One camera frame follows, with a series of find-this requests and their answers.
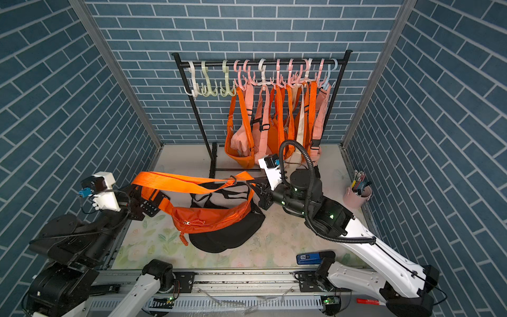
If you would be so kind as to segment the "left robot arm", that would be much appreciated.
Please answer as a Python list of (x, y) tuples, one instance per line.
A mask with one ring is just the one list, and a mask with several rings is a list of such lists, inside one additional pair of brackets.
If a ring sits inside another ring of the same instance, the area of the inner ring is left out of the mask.
[(116, 292), (119, 285), (95, 285), (99, 267), (128, 220), (156, 215), (170, 201), (160, 190), (130, 185), (113, 190), (91, 178), (79, 192), (100, 213), (93, 223), (74, 214), (52, 219), (31, 240), (29, 249), (51, 262), (31, 283), (21, 301), (27, 316), (86, 316), (88, 298)]

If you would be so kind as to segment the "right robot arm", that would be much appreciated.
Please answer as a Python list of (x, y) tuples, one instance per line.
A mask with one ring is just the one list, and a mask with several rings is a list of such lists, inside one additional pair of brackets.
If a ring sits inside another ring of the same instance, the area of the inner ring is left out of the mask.
[(328, 257), (314, 272), (315, 283), (325, 291), (348, 289), (384, 303), (396, 316), (431, 316), (437, 302), (440, 272), (418, 265), (369, 231), (351, 211), (326, 197), (312, 159), (294, 140), (282, 142), (279, 152), (259, 159), (266, 178), (248, 183), (260, 198), (260, 207), (273, 204), (285, 213), (304, 219), (321, 239), (342, 244), (366, 262), (369, 270), (350, 268)]

